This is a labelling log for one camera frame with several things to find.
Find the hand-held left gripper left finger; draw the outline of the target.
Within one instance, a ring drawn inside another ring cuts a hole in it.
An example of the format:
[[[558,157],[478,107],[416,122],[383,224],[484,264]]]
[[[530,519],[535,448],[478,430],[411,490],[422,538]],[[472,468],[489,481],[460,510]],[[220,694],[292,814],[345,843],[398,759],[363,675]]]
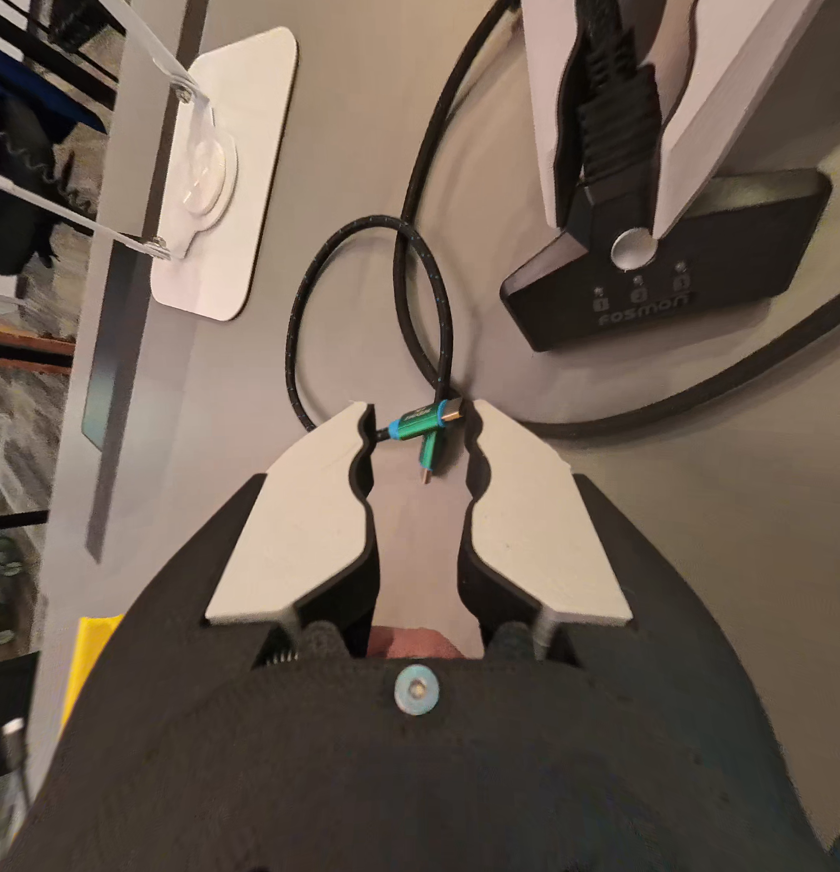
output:
[[[268,468],[205,611],[212,625],[273,624],[293,642],[334,625],[366,656],[381,587],[368,496],[374,406],[353,402]]]

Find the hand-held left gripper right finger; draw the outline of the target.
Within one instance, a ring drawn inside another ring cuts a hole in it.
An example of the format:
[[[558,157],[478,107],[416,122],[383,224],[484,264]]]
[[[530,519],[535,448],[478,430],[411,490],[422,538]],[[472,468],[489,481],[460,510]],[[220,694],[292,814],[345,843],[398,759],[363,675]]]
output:
[[[464,435],[457,589],[483,643],[520,623],[545,656],[563,626],[627,626],[632,610],[570,464],[486,400],[472,403]]]

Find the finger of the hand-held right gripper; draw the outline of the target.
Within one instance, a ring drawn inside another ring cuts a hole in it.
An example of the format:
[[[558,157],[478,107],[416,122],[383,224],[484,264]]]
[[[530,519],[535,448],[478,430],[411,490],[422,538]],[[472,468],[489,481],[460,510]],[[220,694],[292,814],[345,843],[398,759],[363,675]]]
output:
[[[523,1],[522,12],[545,215],[563,229],[581,172],[581,28],[574,1]]]
[[[656,240],[719,168],[819,6],[818,1],[665,3],[646,55],[662,114]]]

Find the black Fosmon HDMI switch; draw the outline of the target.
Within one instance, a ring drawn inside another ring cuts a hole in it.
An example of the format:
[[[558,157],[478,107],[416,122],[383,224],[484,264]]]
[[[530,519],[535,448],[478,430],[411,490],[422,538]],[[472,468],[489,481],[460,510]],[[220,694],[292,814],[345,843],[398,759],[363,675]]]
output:
[[[656,240],[662,114],[646,55],[666,2],[575,3],[581,172],[565,227],[501,284],[501,303],[522,337],[534,352],[556,351],[785,293],[830,198],[829,178],[817,168],[723,176],[716,169]],[[414,161],[405,222],[419,211],[462,83],[516,9],[522,2],[495,2],[450,73]]]

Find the yellow plastic bin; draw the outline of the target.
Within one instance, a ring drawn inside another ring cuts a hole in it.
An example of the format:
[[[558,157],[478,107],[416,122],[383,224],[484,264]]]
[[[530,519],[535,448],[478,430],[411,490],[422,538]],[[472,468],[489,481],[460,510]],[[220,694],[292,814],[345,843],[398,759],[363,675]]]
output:
[[[84,684],[123,617],[124,614],[108,617],[82,616],[79,619],[62,705],[60,734],[75,708]]]

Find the white panel stand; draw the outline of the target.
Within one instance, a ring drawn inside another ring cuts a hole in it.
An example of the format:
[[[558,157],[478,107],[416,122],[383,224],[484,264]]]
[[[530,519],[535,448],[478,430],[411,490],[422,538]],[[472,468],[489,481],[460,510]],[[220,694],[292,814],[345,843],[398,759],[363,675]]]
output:
[[[157,234],[139,242],[0,175],[0,192],[153,259],[158,303],[218,322],[243,309],[298,66],[279,26],[201,54],[185,68],[126,2],[104,8],[183,102],[177,110]]]

